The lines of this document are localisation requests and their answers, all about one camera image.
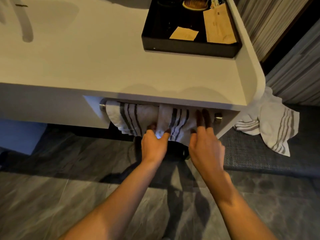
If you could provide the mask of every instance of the gray tile floor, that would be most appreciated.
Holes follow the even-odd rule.
[[[134,142],[49,128],[32,156],[9,153],[0,171],[0,239],[57,239],[110,195],[139,160]],[[279,239],[320,239],[320,183],[229,172]],[[230,239],[190,159],[166,158],[124,239]]]

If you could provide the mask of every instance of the striped curtain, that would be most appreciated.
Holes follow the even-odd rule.
[[[284,102],[320,106],[320,19],[266,76]]]
[[[259,61],[263,60],[308,0],[239,0],[238,10]]]

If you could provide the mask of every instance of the hand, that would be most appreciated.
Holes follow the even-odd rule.
[[[159,166],[165,157],[168,147],[168,139],[170,137],[170,130],[166,130],[162,138],[158,139],[154,133],[156,125],[150,125],[144,134],[142,147],[142,162],[150,162],[155,166]]]
[[[191,161],[205,180],[210,175],[223,172],[225,147],[214,135],[209,112],[196,111],[197,131],[192,131],[189,145]]]

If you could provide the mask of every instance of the hairbrush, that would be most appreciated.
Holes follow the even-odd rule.
[[[184,0],[182,5],[192,11],[205,11],[208,9],[209,0]]]

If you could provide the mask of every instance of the white vanity counter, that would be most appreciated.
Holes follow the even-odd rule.
[[[147,9],[108,0],[0,2],[0,117],[103,127],[85,118],[89,110],[76,112],[82,95],[244,110],[262,96],[265,78],[237,8],[227,1],[243,43],[235,59],[146,52]],[[19,16],[32,27],[25,38]],[[68,111],[77,122],[63,117]]]

